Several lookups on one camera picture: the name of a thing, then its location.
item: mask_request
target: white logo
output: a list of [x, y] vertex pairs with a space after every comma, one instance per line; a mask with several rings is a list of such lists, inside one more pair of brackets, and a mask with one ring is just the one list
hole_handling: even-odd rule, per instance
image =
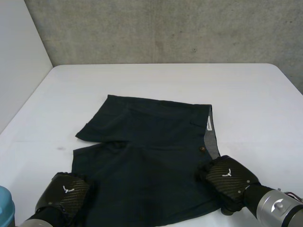
[[63, 189], [65, 190], [65, 193], [72, 192], [72, 191], [74, 191], [74, 190], [75, 190], [75, 189], [68, 190], [68, 189], [66, 189], [66, 188], [65, 188], [65, 186], [64, 186], [64, 185], [63, 185]]
[[226, 174], [226, 175], [222, 175], [222, 176], [232, 176], [232, 172], [231, 172], [231, 169], [228, 169], [229, 170], [229, 173]]

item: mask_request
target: shorts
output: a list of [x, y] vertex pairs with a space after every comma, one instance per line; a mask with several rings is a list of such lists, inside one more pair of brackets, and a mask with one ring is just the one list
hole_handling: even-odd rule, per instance
[[75, 150], [72, 164], [97, 186], [87, 227], [163, 226], [220, 208], [195, 180], [220, 155], [211, 105], [108, 96], [76, 137], [100, 142]]

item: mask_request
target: white table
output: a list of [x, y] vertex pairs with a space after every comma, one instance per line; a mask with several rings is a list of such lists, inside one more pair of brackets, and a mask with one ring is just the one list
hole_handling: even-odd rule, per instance
[[[55, 173], [71, 171], [75, 134], [107, 94], [212, 104], [218, 147], [260, 181], [303, 195], [303, 96], [270, 64], [64, 65], [52, 69], [0, 135], [0, 185], [16, 222], [33, 214]], [[244, 209], [220, 211], [174, 227], [257, 227]]]

